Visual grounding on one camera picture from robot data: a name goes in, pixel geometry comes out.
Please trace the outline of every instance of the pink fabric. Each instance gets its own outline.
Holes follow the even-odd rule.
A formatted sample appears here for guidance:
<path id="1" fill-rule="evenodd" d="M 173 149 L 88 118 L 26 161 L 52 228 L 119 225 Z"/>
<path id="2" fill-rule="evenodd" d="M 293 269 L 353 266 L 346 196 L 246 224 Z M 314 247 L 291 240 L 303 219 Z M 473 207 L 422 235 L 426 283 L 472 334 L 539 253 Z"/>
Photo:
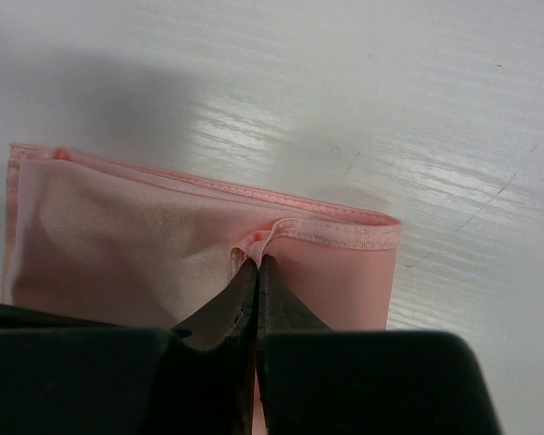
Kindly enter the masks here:
<path id="1" fill-rule="evenodd" d="M 270 254 L 329 326 L 385 327 L 400 233 L 393 217 L 24 145 L 11 147 L 6 205 L 9 304 L 172 327 L 246 257 L 260 264 Z"/>

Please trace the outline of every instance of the folded cloth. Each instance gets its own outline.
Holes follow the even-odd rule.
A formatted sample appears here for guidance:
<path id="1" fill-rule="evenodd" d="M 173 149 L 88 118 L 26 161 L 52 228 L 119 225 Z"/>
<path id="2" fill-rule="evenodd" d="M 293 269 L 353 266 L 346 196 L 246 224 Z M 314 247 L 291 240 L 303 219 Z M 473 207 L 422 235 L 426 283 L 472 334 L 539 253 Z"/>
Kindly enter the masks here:
<path id="1" fill-rule="evenodd" d="M 169 328 L 271 255 L 328 326 L 386 324 L 400 222 L 381 213 L 25 145 L 6 207 L 11 305 Z"/>

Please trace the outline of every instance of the table surface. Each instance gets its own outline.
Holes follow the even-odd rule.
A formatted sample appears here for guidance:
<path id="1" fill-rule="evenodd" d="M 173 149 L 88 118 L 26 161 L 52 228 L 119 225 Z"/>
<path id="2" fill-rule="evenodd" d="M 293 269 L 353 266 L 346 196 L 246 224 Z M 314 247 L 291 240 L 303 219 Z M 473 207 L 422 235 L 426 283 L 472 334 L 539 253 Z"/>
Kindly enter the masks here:
<path id="1" fill-rule="evenodd" d="M 544 0 L 3 1 L 0 275 L 12 141 L 402 219 L 389 327 L 544 434 Z"/>

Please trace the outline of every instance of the white table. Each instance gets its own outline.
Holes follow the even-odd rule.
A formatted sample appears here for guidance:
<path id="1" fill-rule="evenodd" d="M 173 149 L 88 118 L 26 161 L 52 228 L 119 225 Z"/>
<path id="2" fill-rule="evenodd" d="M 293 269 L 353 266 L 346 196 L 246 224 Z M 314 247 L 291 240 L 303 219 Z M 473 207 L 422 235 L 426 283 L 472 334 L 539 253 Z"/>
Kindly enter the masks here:
<path id="1" fill-rule="evenodd" d="M 544 0 L 2 0 L 0 275 L 11 141 L 401 218 L 389 326 L 544 434 Z"/>

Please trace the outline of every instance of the pink cloth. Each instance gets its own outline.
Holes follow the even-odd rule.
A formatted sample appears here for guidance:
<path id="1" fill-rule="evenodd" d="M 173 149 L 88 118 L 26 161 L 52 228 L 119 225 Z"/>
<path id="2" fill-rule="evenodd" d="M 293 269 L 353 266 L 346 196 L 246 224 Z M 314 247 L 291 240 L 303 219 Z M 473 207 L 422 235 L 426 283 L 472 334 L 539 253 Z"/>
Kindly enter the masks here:
<path id="1" fill-rule="evenodd" d="M 53 314 L 172 327 L 270 254 L 338 330 L 383 329 L 400 222 L 74 150 L 13 145 L 3 298 Z M 261 422 L 255 421 L 256 427 Z"/>

